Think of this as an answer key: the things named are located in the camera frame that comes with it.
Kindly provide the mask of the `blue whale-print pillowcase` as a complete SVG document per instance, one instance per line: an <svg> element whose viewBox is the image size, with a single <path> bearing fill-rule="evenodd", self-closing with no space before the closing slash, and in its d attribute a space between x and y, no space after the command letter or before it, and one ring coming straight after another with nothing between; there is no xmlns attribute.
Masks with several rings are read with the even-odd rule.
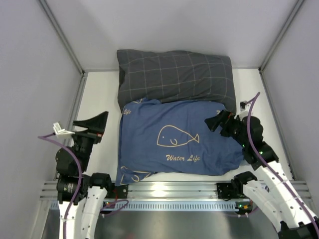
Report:
<svg viewBox="0 0 319 239"><path fill-rule="evenodd" d="M242 147L212 132L205 120L224 109L210 101L161 103L141 99L124 106L119 127L116 185L157 173L220 176L237 169Z"/></svg>

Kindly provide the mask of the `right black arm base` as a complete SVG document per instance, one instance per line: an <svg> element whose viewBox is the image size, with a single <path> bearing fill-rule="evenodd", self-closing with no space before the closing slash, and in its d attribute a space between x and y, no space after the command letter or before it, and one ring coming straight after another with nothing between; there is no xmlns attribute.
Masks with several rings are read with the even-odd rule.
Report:
<svg viewBox="0 0 319 239"><path fill-rule="evenodd" d="M231 183L217 183L217 195L219 199L229 201L236 197L236 192Z"/></svg>

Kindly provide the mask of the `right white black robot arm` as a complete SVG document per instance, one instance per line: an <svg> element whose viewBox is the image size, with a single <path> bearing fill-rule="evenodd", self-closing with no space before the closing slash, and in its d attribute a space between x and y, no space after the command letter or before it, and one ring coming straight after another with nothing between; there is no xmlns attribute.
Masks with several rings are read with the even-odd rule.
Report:
<svg viewBox="0 0 319 239"><path fill-rule="evenodd" d="M285 175L279 158L263 139L263 127L258 118L239 118L222 110L205 119L211 131L231 137L242 146L246 162L252 171L240 173L231 180L239 195L251 199L275 228L280 239L317 239L319 218L304 203Z"/></svg>

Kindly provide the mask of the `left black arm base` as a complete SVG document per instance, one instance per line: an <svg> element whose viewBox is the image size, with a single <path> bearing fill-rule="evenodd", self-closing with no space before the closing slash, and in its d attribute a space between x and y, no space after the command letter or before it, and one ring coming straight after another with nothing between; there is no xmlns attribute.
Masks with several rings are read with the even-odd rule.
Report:
<svg viewBox="0 0 319 239"><path fill-rule="evenodd" d="M113 188L114 199L126 199L128 195L128 185L114 186Z"/></svg>

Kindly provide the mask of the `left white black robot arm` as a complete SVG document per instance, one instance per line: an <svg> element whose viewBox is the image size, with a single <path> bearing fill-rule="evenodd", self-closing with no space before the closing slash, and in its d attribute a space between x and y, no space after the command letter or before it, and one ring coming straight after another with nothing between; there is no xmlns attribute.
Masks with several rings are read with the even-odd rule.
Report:
<svg viewBox="0 0 319 239"><path fill-rule="evenodd" d="M73 140L72 146L62 147L55 156L61 239L94 238L100 208L112 181L109 174L88 176L85 172L93 146L102 140L107 118L105 111L87 120L75 120L73 125L82 127L83 131L66 130L58 122L53 125L57 137Z"/></svg>

